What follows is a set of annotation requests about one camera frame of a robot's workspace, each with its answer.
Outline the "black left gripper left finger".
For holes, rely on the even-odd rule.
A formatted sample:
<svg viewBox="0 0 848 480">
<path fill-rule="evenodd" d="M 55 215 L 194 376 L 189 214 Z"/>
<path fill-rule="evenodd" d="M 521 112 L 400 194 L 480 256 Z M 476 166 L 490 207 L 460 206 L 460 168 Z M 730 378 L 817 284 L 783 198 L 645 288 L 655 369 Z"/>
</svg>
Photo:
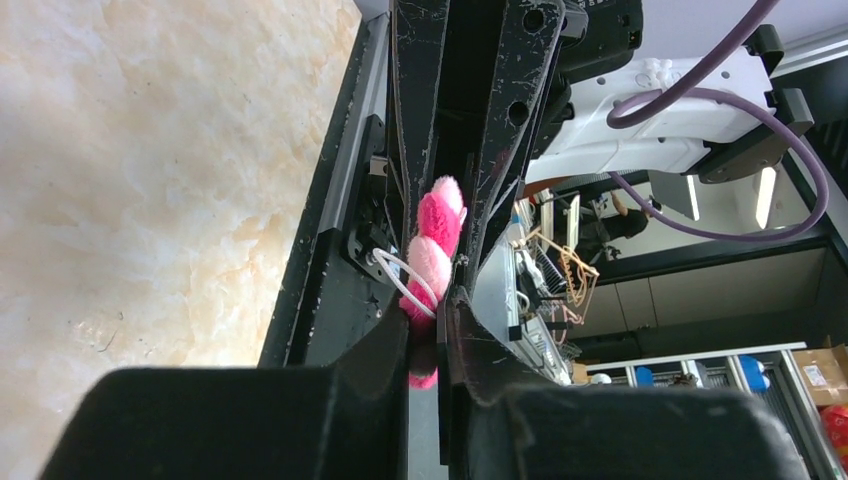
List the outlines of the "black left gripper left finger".
<svg viewBox="0 0 848 480">
<path fill-rule="evenodd" d="M 401 479 L 408 319 L 325 366 L 113 371 L 84 396 L 45 479 Z"/>
</svg>

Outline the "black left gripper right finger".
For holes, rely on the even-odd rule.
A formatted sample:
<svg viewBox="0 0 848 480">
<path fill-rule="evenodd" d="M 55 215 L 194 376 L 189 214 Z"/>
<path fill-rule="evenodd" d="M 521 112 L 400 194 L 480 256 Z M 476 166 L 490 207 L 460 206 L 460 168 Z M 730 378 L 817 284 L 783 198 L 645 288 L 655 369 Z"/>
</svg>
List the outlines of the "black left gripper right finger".
<svg viewBox="0 0 848 480">
<path fill-rule="evenodd" d="M 561 386 L 454 288 L 438 310 L 441 459 L 453 479 L 804 479 L 786 428 L 733 389 Z"/>
</svg>

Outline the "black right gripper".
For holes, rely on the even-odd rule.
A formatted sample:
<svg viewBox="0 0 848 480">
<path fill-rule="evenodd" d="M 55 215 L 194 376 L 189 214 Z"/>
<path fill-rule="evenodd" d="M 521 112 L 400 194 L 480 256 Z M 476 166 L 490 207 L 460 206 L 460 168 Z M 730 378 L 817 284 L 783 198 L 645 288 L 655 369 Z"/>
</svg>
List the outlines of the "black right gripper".
<svg viewBox="0 0 848 480">
<path fill-rule="evenodd" d="M 641 1 L 567 1 L 586 12 L 581 22 L 570 12 L 549 71 L 550 87 L 531 157 L 538 158 L 562 126 L 575 116 L 571 87 L 616 70 L 641 46 Z M 565 15 L 562 1 L 393 1 L 392 91 L 399 136 L 403 206 L 403 251 L 416 233 L 418 206 L 434 174 L 433 123 L 460 126 L 486 113 L 488 89 L 473 85 L 495 52 L 488 109 L 475 162 L 472 200 L 464 235 L 468 263 L 463 283 L 475 283 L 488 219 L 510 169 L 541 90 Z M 502 13 L 502 24 L 498 17 Z M 448 24 L 448 65 L 465 77 L 440 89 Z"/>
</svg>

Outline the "pink flower brooch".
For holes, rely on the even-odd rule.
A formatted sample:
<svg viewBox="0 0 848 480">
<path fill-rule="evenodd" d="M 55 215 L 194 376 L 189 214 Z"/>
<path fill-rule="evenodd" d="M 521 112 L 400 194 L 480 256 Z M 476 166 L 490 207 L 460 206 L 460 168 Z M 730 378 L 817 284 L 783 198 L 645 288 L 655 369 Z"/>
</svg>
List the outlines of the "pink flower brooch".
<svg viewBox="0 0 848 480">
<path fill-rule="evenodd" d="M 408 317 L 412 354 L 409 385 L 426 390 L 437 383 L 436 311 L 451 283 L 453 256 L 467 214 L 458 182 L 438 178 L 420 201 L 417 231 L 405 260 L 383 249 L 372 255 L 399 290 L 399 307 Z"/>
</svg>

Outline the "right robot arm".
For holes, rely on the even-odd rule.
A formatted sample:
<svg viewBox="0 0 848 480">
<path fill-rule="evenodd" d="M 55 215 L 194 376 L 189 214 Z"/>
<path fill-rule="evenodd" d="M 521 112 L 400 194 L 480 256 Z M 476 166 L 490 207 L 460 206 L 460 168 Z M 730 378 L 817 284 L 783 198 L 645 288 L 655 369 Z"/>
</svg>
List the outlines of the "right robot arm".
<svg viewBox="0 0 848 480">
<path fill-rule="evenodd" d="M 399 165 L 401 171 L 404 198 L 404 219 L 401 234 L 403 247 L 409 249 L 409 244 L 418 236 L 419 229 L 413 229 L 412 220 L 418 220 L 420 203 L 428 199 L 430 193 L 425 193 L 424 187 L 433 184 L 440 186 L 441 178 L 434 180 L 433 174 L 437 167 L 458 161 L 456 148 L 445 147 L 447 150 L 439 153 L 438 141 L 434 143 L 433 126 L 437 116 L 439 89 L 442 74 L 447 72 L 449 79 L 466 80 L 460 67 L 444 66 L 444 52 L 447 36 L 452 27 L 451 20 L 464 20 L 468 17 L 462 12 L 451 13 L 451 1 L 392 1 L 392 45 L 390 54 L 392 66 L 389 80 L 393 82 L 394 113 L 398 129 Z M 474 141 L 476 151 L 466 155 L 464 170 L 466 180 L 465 191 L 460 193 L 462 204 L 455 216 L 465 222 L 464 233 L 457 230 L 459 255 L 465 255 L 470 266 L 460 275 L 460 284 L 471 288 L 476 281 L 479 264 L 484 253 L 488 254 L 491 247 L 486 247 L 485 235 L 489 231 L 489 223 L 495 217 L 496 208 L 517 197 L 518 183 L 523 182 L 519 174 L 525 173 L 529 165 L 526 155 L 521 154 L 516 163 L 515 157 L 521 150 L 525 140 L 532 146 L 535 140 L 533 122 L 538 120 L 537 108 L 541 107 L 543 90 L 552 70 L 556 56 L 557 42 L 563 31 L 571 27 L 583 27 L 585 13 L 579 7 L 569 10 L 565 1 L 503 1 L 503 6 L 496 4 L 482 7 L 483 13 L 494 12 L 494 40 L 483 47 L 493 47 L 491 54 L 484 55 L 484 60 L 490 60 L 491 75 L 483 75 L 481 85 L 489 87 L 489 96 L 485 104 L 482 120 L 472 121 L 471 127 L 459 127 L 454 136 L 459 140 Z M 782 137 L 807 163 L 811 173 L 816 177 L 818 200 L 811 216 L 794 229 L 770 236 L 732 236 L 715 232 L 691 229 L 653 213 L 662 223 L 670 228 L 687 232 L 691 235 L 715 240 L 737 242 L 769 242 L 780 241 L 809 230 L 823 215 L 829 198 L 829 190 L 821 180 L 822 169 L 809 149 L 799 138 L 780 121 L 756 104 L 738 97 L 729 91 L 701 88 L 700 82 L 715 71 L 721 63 L 729 58 L 731 51 L 742 44 L 746 36 L 753 34 L 759 27 L 757 22 L 762 20 L 779 3 L 779 1 L 756 1 L 739 23 L 703 57 L 692 69 L 676 83 L 665 90 L 652 90 L 634 94 L 612 107 L 605 117 L 607 129 L 626 130 L 634 126 L 653 121 L 654 117 L 665 113 L 681 98 L 693 98 L 699 101 L 710 101 L 716 105 L 728 105 L 746 112 L 758 119 L 761 125 L 767 126 L 777 136 Z M 426 105 L 411 107 L 404 111 L 403 94 L 405 88 L 413 88 L 412 93 L 423 92 L 424 87 L 432 87 L 429 101 Z M 406 261 L 394 254 L 375 248 L 372 256 L 386 272 L 398 290 L 407 290 L 404 280 L 417 282 L 422 289 L 431 291 L 431 283 L 427 280 L 432 268 L 413 267 L 413 253 L 407 251 Z"/>
</svg>

